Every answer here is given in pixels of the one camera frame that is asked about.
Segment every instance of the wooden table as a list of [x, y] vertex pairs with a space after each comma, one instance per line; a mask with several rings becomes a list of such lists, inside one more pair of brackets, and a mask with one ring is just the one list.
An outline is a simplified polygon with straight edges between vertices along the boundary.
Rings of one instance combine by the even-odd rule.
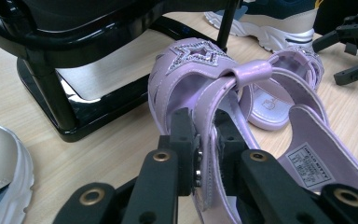
[[[217, 36], [217, 30], [202, 13], [169, 16], [210, 37]], [[157, 52], [170, 43], [168, 37], [148, 31], [123, 48], [119, 56], [114, 53], [97, 62], [98, 66], [81, 68], [98, 70], [97, 75], [82, 77], [78, 69], [62, 73], [84, 98], [92, 99], [149, 73]], [[270, 55], [254, 38], [232, 35], [227, 53], [239, 63], [267, 59]], [[358, 159], [358, 81], [340, 87], [333, 79], [336, 72], [358, 64], [358, 56], [344, 53], [341, 44], [323, 50], [320, 55], [325, 73], [318, 94], [331, 128]], [[51, 223], [70, 195], [90, 182], [104, 182], [117, 188], [134, 178], [145, 155], [156, 149], [159, 137], [149, 108], [143, 104], [78, 142], [63, 142], [20, 82], [16, 58], [1, 49], [0, 125], [17, 134], [34, 161], [34, 194], [25, 223]], [[290, 127], [277, 132], [266, 132], [252, 125], [251, 128], [260, 146], [274, 156], [280, 156], [290, 142]], [[179, 200], [179, 223], [200, 223], [188, 197]]]

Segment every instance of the black clamp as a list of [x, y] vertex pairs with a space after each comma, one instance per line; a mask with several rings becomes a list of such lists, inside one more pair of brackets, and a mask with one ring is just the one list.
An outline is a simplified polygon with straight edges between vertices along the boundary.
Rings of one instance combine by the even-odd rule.
[[[249, 149], [230, 116], [217, 111], [222, 181], [237, 197], [242, 223], [358, 223], [358, 189], [334, 184], [320, 195], [301, 188], [269, 153]], [[200, 139], [186, 108], [172, 115], [137, 178], [118, 189], [91, 183], [78, 189], [54, 223], [177, 223], [178, 196], [198, 187]]]
[[[312, 43], [313, 50], [319, 52], [338, 42], [346, 44], [345, 52], [356, 55], [358, 50], [358, 14], [344, 19], [335, 31], [321, 36]], [[358, 80], [358, 65], [334, 74], [337, 85], [347, 85]]]

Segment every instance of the sequined star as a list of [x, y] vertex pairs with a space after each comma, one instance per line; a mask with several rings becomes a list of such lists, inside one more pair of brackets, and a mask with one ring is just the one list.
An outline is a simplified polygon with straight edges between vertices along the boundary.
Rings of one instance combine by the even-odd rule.
[[225, 52], [210, 41], [200, 41], [197, 43], [175, 46], [171, 47], [171, 50], [177, 56], [170, 65], [168, 73], [185, 63], [202, 63], [210, 66], [217, 66], [219, 57], [233, 61], [225, 54]]

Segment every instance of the white label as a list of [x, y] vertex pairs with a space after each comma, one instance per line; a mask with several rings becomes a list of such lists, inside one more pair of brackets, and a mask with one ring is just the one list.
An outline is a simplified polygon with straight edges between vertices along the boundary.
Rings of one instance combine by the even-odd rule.
[[323, 161], [308, 143], [287, 153], [286, 157], [307, 189], [319, 188], [335, 181]]

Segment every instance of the grey sneaker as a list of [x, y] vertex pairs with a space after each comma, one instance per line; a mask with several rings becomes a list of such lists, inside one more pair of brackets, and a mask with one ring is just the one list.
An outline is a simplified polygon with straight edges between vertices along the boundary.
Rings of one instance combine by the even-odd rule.
[[[266, 50], [278, 51], [290, 46], [310, 48], [313, 24], [323, 0], [245, 0], [237, 9], [231, 34], [257, 37]], [[223, 11], [205, 12], [206, 19], [220, 28]]]
[[0, 127], [0, 223], [22, 223], [31, 201], [33, 163], [28, 150], [10, 130]]

